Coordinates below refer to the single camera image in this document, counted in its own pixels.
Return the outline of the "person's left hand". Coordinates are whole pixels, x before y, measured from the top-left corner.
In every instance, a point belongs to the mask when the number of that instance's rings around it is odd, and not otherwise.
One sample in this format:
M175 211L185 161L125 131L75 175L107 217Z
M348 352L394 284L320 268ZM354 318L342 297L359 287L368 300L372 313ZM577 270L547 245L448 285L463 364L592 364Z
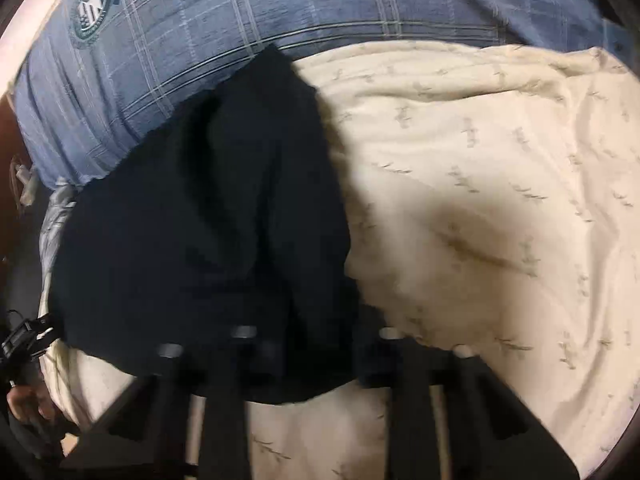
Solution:
M6 395L6 400L13 416L23 424L35 426L40 420L55 420L55 406L43 382L14 385Z

